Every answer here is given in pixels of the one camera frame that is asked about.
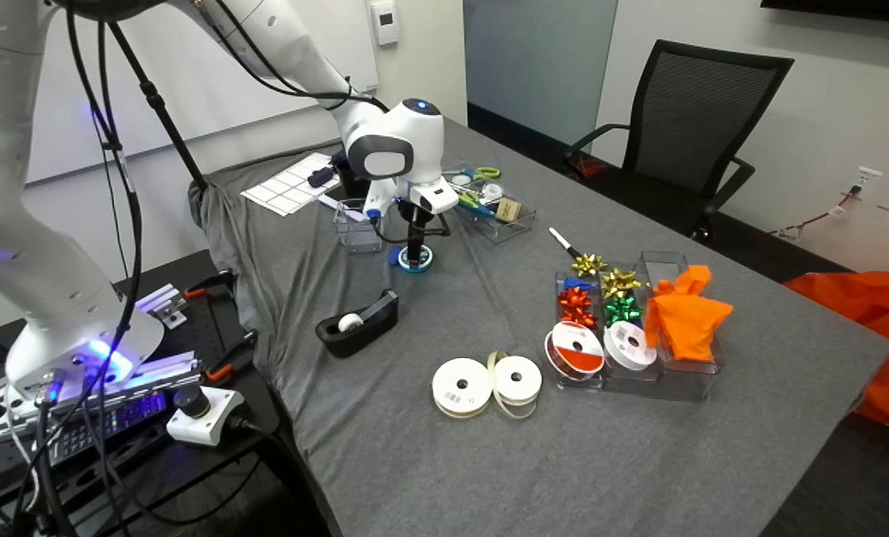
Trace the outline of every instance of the blue light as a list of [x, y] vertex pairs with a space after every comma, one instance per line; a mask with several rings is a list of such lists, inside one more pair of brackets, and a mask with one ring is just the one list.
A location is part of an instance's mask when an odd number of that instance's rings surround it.
[[[104, 343], [104, 340], [90, 340], [87, 346], [92, 350], [92, 356], [95, 356], [98, 362], [104, 362], [104, 359], [110, 356], [110, 343]], [[129, 359], [119, 356], [119, 351], [110, 356], [110, 368], [107, 368], [110, 377], [122, 380], [122, 377], [130, 374], [130, 369], [133, 369], [133, 362], [129, 362]]]

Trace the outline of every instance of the black chair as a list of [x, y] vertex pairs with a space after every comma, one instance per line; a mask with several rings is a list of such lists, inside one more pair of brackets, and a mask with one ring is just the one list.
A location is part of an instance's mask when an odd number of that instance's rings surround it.
[[568, 150], [563, 164], [588, 177], [584, 146], [605, 131], [629, 129], [626, 184], [602, 187], [614, 201], [664, 223], [688, 219], [693, 240], [712, 240], [712, 211], [754, 172], [738, 150], [769, 108], [794, 59], [657, 41], [633, 98], [629, 126], [599, 126]]

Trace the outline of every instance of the table surface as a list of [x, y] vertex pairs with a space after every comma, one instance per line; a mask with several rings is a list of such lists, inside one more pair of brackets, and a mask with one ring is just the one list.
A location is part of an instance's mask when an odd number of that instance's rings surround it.
[[[532, 232], [491, 241], [454, 222], [435, 266], [393, 272], [399, 322], [356, 359], [332, 359], [312, 325], [383, 289], [383, 257], [345, 257], [329, 210], [277, 219], [239, 196], [292, 158], [211, 177], [207, 240], [236, 269], [259, 331], [256, 368], [277, 389], [296, 445], [344, 535], [761, 535], [863, 384], [889, 356], [878, 334], [772, 280], [447, 126], [444, 167], [494, 164], [536, 210]], [[712, 269], [730, 301], [726, 368], [708, 399], [560, 392], [539, 340], [568, 257], [547, 232], [605, 259], [678, 250]], [[532, 356], [539, 411], [450, 420], [430, 399], [439, 363], [491, 350]]]

